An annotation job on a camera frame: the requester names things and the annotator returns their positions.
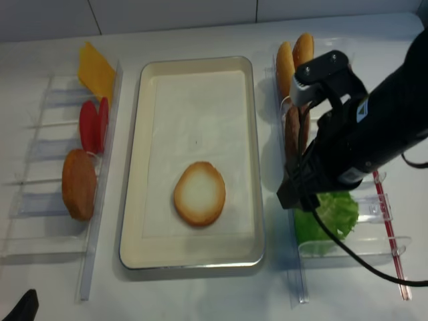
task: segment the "cheese slice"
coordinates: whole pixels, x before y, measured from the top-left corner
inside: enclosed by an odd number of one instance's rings
[[[108,99],[108,107],[113,103],[113,85],[116,72],[94,46],[86,42],[80,48],[79,80],[87,87],[99,101],[103,97]]]

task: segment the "bread bun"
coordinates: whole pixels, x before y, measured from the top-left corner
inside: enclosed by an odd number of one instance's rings
[[[314,37],[309,33],[303,33],[294,45],[294,67],[297,69],[298,66],[312,59],[314,59]]]
[[[221,214],[226,200],[221,174],[208,162],[187,167],[174,190],[174,206],[192,226],[212,224]]]
[[[288,41],[283,42],[276,55],[276,80],[282,98],[290,94],[290,86],[294,75],[292,47]]]

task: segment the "robotic arm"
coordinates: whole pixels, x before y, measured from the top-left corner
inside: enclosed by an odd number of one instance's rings
[[[428,29],[412,43],[405,61],[370,94],[348,58],[331,51],[294,74],[290,98],[313,108],[328,99],[332,109],[302,156],[302,168],[286,165],[277,195],[284,209],[319,206],[317,193],[357,188],[363,177],[428,137]],[[342,102],[345,95],[349,99]]]

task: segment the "white countertop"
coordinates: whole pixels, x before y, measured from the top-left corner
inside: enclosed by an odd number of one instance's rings
[[[37,87],[37,69],[76,73],[68,54],[90,40],[111,61],[118,58],[124,70],[113,154],[96,252],[92,291],[88,302],[76,301],[81,260],[75,257],[43,264],[23,261],[0,270],[0,318],[29,288],[35,288],[40,308],[36,320],[424,320],[428,290],[412,289],[413,300],[403,302],[394,284],[380,280],[361,267],[306,272],[310,303],[295,305],[287,272],[275,268],[280,252],[278,226],[285,215],[275,191],[281,177],[280,143],[274,128],[272,80],[266,69],[285,40],[295,41],[304,31],[315,38],[349,37],[356,41],[353,69],[373,89],[403,61],[412,39],[422,30],[410,14],[373,15],[284,21],[257,25],[214,27],[128,35],[109,35],[27,43],[0,43],[0,127],[3,180],[14,170],[13,132],[16,106]],[[261,160],[263,205],[267,225],[267,251],[261,271],[250,277],[194,280],[138,281],[118,260],[120,212],[126,149],[136,89],[142,67],[152,61],[185,58],[245,56],[253,64],[257,130]],[[428,144],[408,155],[428,159]],[[385,167],[384,188],[389,194],[396,235],[410,235],[413,244],[402,257],[412,280],[428,278],[428,215],[424,182],[428,171],[407,167],[401,159]],[[1,214],[10,206],[11,187],[0,187]],[[393,266],[383,267],[391,274]]]

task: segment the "tomato slice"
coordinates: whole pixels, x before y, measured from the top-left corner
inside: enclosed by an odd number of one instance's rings
[[[82,147],[86,152],[98,152],[98,139],[96,129],[98,128],[98,115],[94,103],[90,100],[84,102],[80,109],[79,131]]]
[[[98,152],[104,152],[104,143],[108,127],[108,100],[101,99],[100,110],[98,111]]]

